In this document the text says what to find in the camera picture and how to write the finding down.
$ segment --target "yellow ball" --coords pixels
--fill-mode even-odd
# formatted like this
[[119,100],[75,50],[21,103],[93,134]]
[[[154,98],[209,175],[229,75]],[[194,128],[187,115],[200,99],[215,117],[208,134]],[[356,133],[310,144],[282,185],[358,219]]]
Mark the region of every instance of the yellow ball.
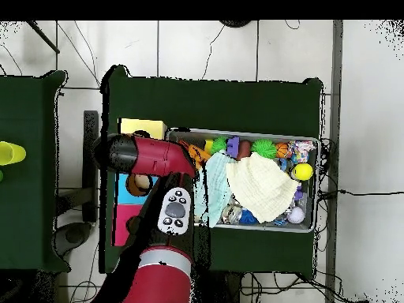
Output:
[[307,163],[300,163],[292,169],[293,179],[306,181],[312,177],[312,167]]

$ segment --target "cream cloth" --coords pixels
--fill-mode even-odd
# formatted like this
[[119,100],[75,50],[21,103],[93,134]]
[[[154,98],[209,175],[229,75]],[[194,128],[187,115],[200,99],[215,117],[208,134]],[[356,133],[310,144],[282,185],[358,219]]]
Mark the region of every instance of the cream cloth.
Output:
[[226,164],[226,176],[236,200],[260,223],[281,215],[290,206],[299,184],[282,172],[275,161],[256,152]]

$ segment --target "colored block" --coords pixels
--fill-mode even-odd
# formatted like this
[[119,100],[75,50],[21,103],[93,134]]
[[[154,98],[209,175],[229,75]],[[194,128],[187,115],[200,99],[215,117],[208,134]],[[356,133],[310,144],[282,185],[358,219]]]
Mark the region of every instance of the colored block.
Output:
[[126,222],[128,222],[131,217],[139,215],[142,207],[143,206],[139,204],[118,204],[115,230],[115,246],[125,245],[126,239],[128,239],[129,236],[129,231],[126,229]]
[[144,130],[151,138],[162,140],[166,132],[166,125],[162,121],[138,120],[123,118],[121,120],[121,133],[134,133],[137,130]]
[[[143,205],[148,196],[133,196],[126,190],[126,179],[128,174],[119,174],[118,180],[118,204],[141,204]],[[153,185],[157,181],[157,177],[151,177]]]

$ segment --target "green table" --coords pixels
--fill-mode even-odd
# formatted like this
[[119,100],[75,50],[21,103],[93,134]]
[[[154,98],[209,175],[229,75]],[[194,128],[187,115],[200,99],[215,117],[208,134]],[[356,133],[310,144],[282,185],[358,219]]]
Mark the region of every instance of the green table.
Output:
[[0,77],[0,140],[23,146],[21,163],[0,166],[0,268],[68,271],[51,236],[55,214],[56,91],[65,72]]
[[[140,118],[162,120],[168,127],[319,138],[323,85],[318,79],[297,84],[139,78],[128,77],[120,65],[108,71],[103,85],[108,133],[118,132],[118,118]],[[110,245],[114,179],[108,172],[106,272],[114,269],[119,250]],[[198,229],[195,236],[198,242]],[[313,232],[211,230],[212,270],[299,272],[311,278],[312,252]]]

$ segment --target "yellow block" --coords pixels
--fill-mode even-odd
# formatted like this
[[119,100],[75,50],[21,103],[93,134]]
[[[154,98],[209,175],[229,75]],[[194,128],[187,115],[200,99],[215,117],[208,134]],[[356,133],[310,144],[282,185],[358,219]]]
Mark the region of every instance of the yellow block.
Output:
[[137,130],[150,133],[150,137],[156,140],[163,140],[166,125],[163,121],[138,120],[134,118],[123,118],[121,120],[121,133],[134,133]]
[[208,154],[211,154],[211,146],[213,145],[213,140],[206,140],[205,141],[205,151],[208,153]]

